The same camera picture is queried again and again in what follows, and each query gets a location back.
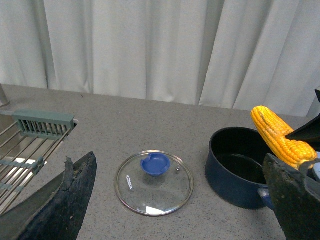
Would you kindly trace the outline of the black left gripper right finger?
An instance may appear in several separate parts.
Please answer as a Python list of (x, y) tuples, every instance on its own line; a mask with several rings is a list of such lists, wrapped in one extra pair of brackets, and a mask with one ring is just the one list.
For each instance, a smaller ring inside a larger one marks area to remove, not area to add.
[(303, 141), (314, 148), (316, 152), (320, 151), (320, 115), (294, 130), (285, 136), (288, 140)]

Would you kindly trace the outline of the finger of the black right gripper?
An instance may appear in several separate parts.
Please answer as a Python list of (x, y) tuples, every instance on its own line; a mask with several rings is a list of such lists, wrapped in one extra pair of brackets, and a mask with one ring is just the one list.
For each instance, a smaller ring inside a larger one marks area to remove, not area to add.
[(264, 158), (263, 174), (287, 240), (320, 238), (320, 183), (308, 176), (319, 162), (317, 158), (295, 169), (270, 153)]

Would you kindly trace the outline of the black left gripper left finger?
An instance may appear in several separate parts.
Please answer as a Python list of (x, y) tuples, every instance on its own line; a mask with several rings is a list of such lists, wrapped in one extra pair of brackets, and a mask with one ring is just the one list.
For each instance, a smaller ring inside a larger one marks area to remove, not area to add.
[(75, 240), (92, 196), (97, 159), (89, 152), (0, 217), (2, 240)]

